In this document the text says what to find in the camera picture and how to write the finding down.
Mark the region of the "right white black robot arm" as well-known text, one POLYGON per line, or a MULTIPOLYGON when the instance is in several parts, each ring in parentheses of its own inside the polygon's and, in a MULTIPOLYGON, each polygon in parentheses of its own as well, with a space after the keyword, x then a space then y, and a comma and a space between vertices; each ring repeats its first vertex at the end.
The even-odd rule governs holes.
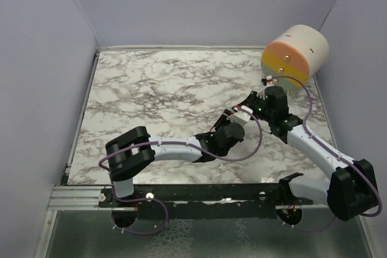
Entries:
POLYGON ((287 95, 280 86, 265 88, 264 94, 252 91, 235 110, 268 123, 271 133, 309 158, 328 178, 328 182, 297 176, 278 188, 278 198, 292 204, 306 197, 329 207, 341 221, 355 216, 377 216, 383 209, 372 164, 354 160, 316 135, 306 120, 290 113, 287 95))

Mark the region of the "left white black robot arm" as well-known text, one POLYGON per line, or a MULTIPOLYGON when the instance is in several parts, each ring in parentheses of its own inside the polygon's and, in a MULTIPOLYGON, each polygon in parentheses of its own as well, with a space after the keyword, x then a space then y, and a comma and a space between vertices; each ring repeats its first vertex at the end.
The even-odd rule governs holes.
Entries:
POLYGON ((137 126, 105 145, 109 156, 109 176, 114 187, 113 200, 124 207, 133 201, 133 177, 154 161, 182 160, 206 163, 228 155, 229 150, 242 142, 248 116, 221 116, 214 132, 196 134, 190 138, 173 140, 152 137, 144 126, 137 126))

